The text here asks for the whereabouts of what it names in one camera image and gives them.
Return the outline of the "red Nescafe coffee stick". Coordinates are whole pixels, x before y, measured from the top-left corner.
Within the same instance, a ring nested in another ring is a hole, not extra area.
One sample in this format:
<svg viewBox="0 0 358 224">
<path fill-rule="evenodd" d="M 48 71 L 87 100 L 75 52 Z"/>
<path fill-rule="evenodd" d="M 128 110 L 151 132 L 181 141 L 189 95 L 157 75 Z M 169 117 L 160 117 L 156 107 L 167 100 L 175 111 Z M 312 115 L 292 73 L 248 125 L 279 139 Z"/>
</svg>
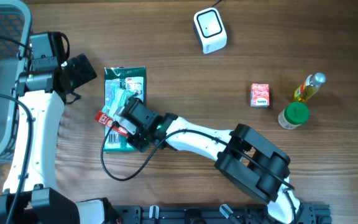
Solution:
<svg viewBox="0 0 358 224">
<path fill-rule="evenodd" d="M 129 136 L 128 130 L 118 124 L 118 122 L 114 121 L 111 117 L 109 117 L 106 113 L 99 111 L 98 114 L 94 117 L 94 120 L 103 124 L 105 127 L 112 128 L 113 131 L 119 133 L 124 137 Z"/>
</svg>

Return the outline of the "light green plastic sachet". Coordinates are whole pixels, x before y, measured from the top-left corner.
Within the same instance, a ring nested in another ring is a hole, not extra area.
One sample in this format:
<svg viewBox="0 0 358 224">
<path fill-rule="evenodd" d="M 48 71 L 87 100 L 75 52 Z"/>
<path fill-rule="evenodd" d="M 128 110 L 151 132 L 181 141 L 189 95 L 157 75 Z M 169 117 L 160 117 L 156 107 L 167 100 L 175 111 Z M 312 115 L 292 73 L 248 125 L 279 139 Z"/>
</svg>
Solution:
<svg viewBox="0 0 358 224">
<path fill-rule="evenodd" d="M 134 96 L 136 92 L 125 90 L 117 85 L 111 85 L 111 96 L 102 108 L 102 112 L 112 117 L 118 107 L 124 106 L 126 101 Z"/>
</svg>

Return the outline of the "green 3M gloves package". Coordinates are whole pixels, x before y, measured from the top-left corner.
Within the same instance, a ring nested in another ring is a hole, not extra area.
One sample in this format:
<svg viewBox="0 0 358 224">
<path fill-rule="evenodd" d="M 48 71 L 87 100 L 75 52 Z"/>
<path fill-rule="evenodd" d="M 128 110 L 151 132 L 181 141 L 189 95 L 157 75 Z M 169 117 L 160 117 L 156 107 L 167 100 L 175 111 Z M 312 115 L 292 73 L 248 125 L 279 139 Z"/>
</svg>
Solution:
<svg viewBox="0 0 358 224">
<path fill-rule="evenodd" d="M 111 96 L 111 85 L 136 92 L 133 96 L 145 103 L 146 95 L 145 67 L 111 67 L 104 68 L 104 105 Z M 127 138 L 111 131 L 104 144 L 104 152 L 131 152 L 134 148 L 127 143 Z"/>
</svg>

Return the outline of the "red tissue pack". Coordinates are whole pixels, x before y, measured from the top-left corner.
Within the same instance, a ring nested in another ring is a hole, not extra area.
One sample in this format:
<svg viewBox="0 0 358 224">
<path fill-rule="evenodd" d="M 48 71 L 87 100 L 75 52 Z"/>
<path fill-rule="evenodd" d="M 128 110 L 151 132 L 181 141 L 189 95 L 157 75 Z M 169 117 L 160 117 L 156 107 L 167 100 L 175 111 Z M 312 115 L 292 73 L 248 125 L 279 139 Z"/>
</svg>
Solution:
<svg viewBox="0 0 358 224">
<path fill-rule="evenodd" d="M 253 83 L 250 89 L 251 107 L 268 107 L 270 105 L 270 88 L 268 84 Z"/>
</svg>

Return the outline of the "green lid jar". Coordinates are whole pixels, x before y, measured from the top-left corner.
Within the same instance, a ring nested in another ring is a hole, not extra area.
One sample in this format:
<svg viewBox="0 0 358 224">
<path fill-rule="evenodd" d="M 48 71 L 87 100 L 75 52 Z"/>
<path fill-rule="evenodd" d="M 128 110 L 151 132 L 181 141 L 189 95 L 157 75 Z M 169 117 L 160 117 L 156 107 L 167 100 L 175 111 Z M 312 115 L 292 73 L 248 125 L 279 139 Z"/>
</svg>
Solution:
<svg viewBox="0 0 358 224">
<path fill-rule="evenodd" d="M 278 116 L 278 123 L 285 129 L 296 129 L 310 117 L 308 107 L 301 102 L 290 103 Z"/>
</svg>

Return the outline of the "yellow oil bottle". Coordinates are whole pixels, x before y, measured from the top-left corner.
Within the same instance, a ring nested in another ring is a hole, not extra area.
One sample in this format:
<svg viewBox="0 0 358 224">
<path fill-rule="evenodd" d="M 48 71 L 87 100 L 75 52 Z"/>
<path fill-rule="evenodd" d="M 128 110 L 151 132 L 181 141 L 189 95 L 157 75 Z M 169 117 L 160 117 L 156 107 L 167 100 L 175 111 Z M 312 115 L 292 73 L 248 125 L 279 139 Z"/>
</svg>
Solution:
<svg viewBox="0 0 358 224">
<path fill-rule="evenodd" d="M 309 75 L 306 80 L 295 90 L 293 94 L 294 102 L 306 103 L 321 86 L 326 82 L 324 73 L 318 72 Z"/>
</svg>

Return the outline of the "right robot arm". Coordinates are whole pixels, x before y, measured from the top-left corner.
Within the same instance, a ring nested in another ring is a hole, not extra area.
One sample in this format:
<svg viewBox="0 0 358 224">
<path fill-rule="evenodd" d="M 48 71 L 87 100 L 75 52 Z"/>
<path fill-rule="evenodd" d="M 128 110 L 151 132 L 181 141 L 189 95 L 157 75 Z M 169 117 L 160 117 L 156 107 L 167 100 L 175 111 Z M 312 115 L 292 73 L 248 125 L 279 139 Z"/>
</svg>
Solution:
<svg viewBox="0 0 358 224">
<path fill-rule="evenodd" d="M 150 144 L 189 151 L 214 161 L 215 168 L 238 189 L 267 206 L 267 215 L 280 223 L 297 223 L 300 202 L 289 183 L 290 158 L 245 124 L 222 130 L 199 126 L 173 113 L 161 116 L 138 98 L 130 98 L 114 114 L 139 151 Z"/>
</svg>

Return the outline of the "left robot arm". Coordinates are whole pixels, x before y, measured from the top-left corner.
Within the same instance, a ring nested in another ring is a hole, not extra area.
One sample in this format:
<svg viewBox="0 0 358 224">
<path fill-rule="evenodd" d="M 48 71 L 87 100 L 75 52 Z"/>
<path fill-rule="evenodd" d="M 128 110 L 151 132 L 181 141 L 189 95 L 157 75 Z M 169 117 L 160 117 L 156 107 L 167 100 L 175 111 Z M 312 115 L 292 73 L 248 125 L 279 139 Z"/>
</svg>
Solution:
<svg viewBox="0 0 358 224">
<path fill-rule="evenodd" d="M 61 32 L 30 36 L 30 68 L 19 74 L 14 158 L 0 195 L 0 223 L 91 223 L 104 220 L 100 201 L 75 203 L 58 192 L 55 156 L 59 122 L 67 95 L 96 78 L 85 55 L 70 57 Z"/>
</svg>

